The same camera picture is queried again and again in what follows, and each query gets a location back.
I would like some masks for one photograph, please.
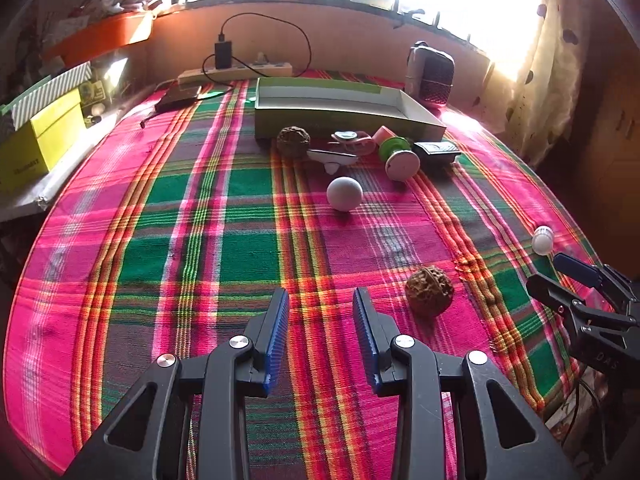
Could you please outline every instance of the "black charger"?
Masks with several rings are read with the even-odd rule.
[[[231,42],[225,41],[225,35],[218,35],[218,42],[214,45],[214,51],[216,54],[216,69],[231,68]]]

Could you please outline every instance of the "metal screw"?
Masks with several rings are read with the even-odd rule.
[[[400,348],[411,348],[415,344],[415,341],[410,335],[401,334],[396,336],[396,344]]]
[[[235,335],[229,340],[229,344],[233,348],[244,348],[249,344],[249,340],[244,335]]]
[[[487,362],[488,357],[480,350],[472,350],[469,352],[469,360],[475,365],[483,365]]]
[[[175,355],[173,354],[162,354],[157,360],[156,362],[158,363],[158,366],[161,366],[162,368],[168,368],[169,366],[173,366],[175,363]]]

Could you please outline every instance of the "patterned curtain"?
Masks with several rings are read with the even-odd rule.
[[[501,71],[500,56],[489,53],[493,63],[471,114],[534,168],[570,133],[589,43],[590,1],[528,0],[520,6],[535,12],[538,23],[515,77]]]

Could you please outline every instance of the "pink toy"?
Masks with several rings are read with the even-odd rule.
[[[373,134],[373,140],[379,146],[381,146],[382,143],[385,142],[385,140],[391,139],[392,137],[397,137],[397,135],[386,126],[380,126],[378,130]]]
[[[370,155],[376,150],[376,143],[367,132],[335,132],[331,136],[345,151],[357,156]]]

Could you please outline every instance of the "white cardboard box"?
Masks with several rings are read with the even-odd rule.
[[[434,142],[442,140],[446,129],[399,89],[334,79],[258,79],[255,137],[276,137],[287,126],[304,128],[311,137],[346,130],[372,135],[386,126],[398,136]]]

